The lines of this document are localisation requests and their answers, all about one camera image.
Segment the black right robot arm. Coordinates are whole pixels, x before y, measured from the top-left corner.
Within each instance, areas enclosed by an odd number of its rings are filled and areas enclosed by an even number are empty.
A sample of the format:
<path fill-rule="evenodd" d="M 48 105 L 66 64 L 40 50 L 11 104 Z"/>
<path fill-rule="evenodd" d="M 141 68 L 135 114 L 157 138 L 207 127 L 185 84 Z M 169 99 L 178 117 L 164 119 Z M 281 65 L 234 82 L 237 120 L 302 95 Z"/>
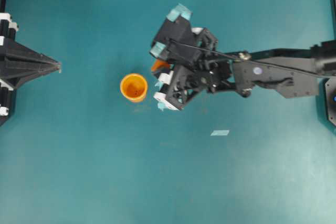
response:
<path fill-rule="evenodd" d="M 284 98 L 317 95 L 319 78 L 335 77 L 335 41 L 309 49 L 218 52 L 217 38 L 205 28 L 158 32 L 150 53 L 159 82 L 159 108 L 182 110 L 199 93 L 235 92 L 243 98 L 254 87 Z"/>

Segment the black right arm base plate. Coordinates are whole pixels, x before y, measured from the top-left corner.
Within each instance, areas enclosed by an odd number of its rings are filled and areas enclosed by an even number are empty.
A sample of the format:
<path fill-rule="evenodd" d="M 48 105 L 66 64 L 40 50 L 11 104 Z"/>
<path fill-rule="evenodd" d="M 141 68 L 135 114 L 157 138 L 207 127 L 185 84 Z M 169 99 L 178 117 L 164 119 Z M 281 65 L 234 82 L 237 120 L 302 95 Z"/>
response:
<path fill-rule="evenodd" d="M 335 78 L 330 78 L 324 82 L 325 107 L 328 120 L 335 126 Z"/>

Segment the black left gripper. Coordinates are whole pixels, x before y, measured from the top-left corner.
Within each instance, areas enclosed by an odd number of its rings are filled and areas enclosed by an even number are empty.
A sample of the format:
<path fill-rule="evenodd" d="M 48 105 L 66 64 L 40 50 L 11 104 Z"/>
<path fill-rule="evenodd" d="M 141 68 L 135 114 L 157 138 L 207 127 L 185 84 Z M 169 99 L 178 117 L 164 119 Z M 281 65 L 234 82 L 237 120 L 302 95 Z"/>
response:
<path fill-rule="evenodd" d="M 9 13 L 1 13 L 1 126 L 14 115 L 16 89 L 26 82 L 60 71 L 60 63 L 48 56 L 37 53 L 15 41 L 17 23 Z M 8 58 L 33 63 L 52 65 L 46 69 L 9 69 Z"/>

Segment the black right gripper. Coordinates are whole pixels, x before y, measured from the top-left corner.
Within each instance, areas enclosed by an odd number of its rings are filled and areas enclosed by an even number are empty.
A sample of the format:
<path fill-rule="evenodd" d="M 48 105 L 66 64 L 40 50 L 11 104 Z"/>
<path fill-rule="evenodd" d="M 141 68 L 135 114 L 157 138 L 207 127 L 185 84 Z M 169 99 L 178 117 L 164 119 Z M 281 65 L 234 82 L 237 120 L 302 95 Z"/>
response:
<path fill-rule="evenodd" d="M 229 81 L 232 77 L 229 60 L 219 59 L 217 54 L 211 53 L 216 50 L 217 38 L 206 28 L 192 28 L 192 32 L 196 35 L 197 45 L 205 49 L 194 66 L 188 68 L 169 63 L 169 69 L 160 68 L 153 72 L 158 80 L 155 85 L 159 87 L 154 98 L 162 111 L 184 109 L 203 90 L 212 94 L 236 91 L 236 84 Z"/>

